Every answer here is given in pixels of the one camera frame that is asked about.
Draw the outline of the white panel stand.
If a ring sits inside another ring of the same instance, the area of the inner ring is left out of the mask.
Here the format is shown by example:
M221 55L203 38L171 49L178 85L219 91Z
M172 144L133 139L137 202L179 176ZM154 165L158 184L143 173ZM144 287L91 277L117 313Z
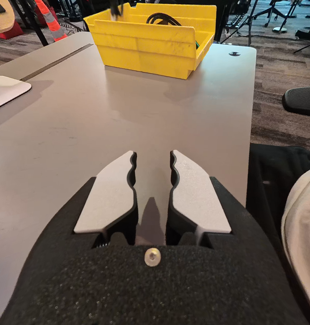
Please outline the white panel stand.
M0 107L27 93L30 83L0 75Z

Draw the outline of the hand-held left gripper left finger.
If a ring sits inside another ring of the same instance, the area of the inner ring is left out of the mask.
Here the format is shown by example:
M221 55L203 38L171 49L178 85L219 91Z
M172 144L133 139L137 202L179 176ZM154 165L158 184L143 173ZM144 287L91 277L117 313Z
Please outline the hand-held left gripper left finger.
M95 178L74 233L100 233L106 240L122 233L135 244L138 224L135 170L137 153L130 150L104 167Z

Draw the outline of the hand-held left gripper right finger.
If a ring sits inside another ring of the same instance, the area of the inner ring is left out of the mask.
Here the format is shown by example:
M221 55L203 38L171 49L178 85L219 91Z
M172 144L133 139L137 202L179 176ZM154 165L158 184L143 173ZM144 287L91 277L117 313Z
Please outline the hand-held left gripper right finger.
M200 244L206 233L231 234L232 229L209 174L179 152L170 152L171 185L167 244L178 244L187 233Z

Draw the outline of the orange traffic cone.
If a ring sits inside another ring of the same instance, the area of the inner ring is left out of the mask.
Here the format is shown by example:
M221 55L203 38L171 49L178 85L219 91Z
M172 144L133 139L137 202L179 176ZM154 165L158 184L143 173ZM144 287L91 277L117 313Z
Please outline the orange traffic cone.
M35 0L35 3L36 3L35 13L38 16L39 22L42 23L43 25L48 26L56 42L65 39L67 37L67 34L60 26L53 7L47 5L42 0Z

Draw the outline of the person's black trousers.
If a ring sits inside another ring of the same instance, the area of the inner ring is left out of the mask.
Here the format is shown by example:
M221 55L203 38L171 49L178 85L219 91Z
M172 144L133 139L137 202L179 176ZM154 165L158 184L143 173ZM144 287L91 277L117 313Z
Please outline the person's black trousers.
M309 170L310 150L297 146L250 144L246 209L277 252L298 304L308 310L308 300L283 249L281 219L291 188Z

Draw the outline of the red box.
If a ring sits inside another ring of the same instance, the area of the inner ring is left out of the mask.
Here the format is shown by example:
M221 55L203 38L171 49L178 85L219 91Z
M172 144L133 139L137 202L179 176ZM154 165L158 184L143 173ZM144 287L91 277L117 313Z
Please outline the red box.
M6 31L4 33L0 33L0 39L8 40L8 39L11 39L11 38L23 35L23 34L24 34L24 32L23 32L22 28L20 27L18 22L15 20L12 29L10 29L9 31Z

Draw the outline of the person's white shirt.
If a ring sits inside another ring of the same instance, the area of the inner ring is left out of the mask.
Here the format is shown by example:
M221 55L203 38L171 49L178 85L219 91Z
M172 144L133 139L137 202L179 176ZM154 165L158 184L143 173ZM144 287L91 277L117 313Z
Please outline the person's white shirt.
M281 219L287 260L310 305L310 170L291 188Z

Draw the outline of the yellow plastic bin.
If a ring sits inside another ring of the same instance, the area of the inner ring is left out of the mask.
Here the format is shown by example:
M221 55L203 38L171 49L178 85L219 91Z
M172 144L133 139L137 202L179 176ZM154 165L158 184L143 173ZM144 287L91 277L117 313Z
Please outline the yellow plastic bin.
M213 44L215 5L123 5L84 18L105 66L187 79Z

